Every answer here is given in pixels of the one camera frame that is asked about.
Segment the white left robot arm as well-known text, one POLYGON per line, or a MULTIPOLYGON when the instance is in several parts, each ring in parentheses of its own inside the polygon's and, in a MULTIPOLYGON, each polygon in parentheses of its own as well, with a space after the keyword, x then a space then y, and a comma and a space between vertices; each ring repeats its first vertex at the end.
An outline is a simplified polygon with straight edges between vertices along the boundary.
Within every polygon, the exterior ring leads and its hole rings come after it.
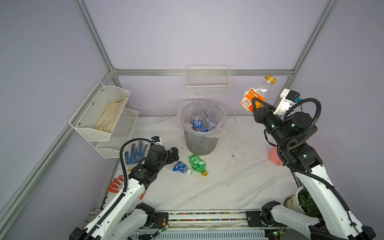
POLYGON ((124 186, 107 208, 85 228, 75 228, 69 239, 124 240, 139 228, 151 227, 154 224, 155 208, 145 203, 138 204, 127 218, 123 217, 157 179, 160 170, 179 159, 177 148, 166 150, 160 144, 151 144, 147 156, 131 170, 129 175, 124 176, 124 186))

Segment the orange label plastic bottle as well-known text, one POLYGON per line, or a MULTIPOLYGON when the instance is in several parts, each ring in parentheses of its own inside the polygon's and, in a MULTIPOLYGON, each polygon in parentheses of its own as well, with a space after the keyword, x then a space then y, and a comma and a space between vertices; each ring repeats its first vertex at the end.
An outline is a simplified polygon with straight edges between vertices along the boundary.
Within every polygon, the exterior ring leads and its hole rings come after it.
POLYGON ((245 92, 240 105, 249 113, 253 113, 254 110, 258 110, 262 106, 262 103, 255 101, 255 104, 253 105, 252 99, 257 98, 264 102, 266 100, 269 89, 276 82, 276 78, 271 75, 266 75, 262 81, 256 83, 245 92))

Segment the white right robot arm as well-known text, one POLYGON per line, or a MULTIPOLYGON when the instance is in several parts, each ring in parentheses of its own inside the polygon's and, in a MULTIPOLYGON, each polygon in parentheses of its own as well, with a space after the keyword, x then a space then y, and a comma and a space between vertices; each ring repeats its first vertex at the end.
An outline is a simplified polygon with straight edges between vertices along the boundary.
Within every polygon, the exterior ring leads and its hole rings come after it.
POLYGON ((284 110, 283 116, 276 114, 276 107, 258 98, 252 98, 249 103, 254 108, 255 122, 265 126, 265 136, 273 137, 278 157, 307 189, 322 218, 311 218, 271 201, 262 207, 262 223, 285 225, 310 240, 374 239, 375 231, 353 215, 329 180, 320 156, 306 142, 317 131, 316 123, 322 112, 320 101, 314 98, 292 101, 294 105, 284 110))

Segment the green crushed plastic bottle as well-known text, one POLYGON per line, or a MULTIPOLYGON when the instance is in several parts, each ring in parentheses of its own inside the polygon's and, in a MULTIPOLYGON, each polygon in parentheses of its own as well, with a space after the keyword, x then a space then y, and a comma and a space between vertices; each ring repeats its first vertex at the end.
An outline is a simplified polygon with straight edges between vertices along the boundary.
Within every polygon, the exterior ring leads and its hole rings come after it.
POLYGON ((194 171, 201 173, 204 177, 208 175, 208 172, 206 171, 206 163, 198 155, 190 156, 189 162, 194 171))

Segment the white cap clear bottle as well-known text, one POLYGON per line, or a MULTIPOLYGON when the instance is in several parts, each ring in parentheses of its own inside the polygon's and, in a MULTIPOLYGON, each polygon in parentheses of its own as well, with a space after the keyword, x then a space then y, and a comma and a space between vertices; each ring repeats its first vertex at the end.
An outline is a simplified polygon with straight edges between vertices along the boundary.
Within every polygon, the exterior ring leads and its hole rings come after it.
POLYGON ((203 110, 202 111, 202 116, 205 119, 207 123, 207 130, 212 131, 216 128, 216 124, 211 120, 210 114, 208 110, 203 110))

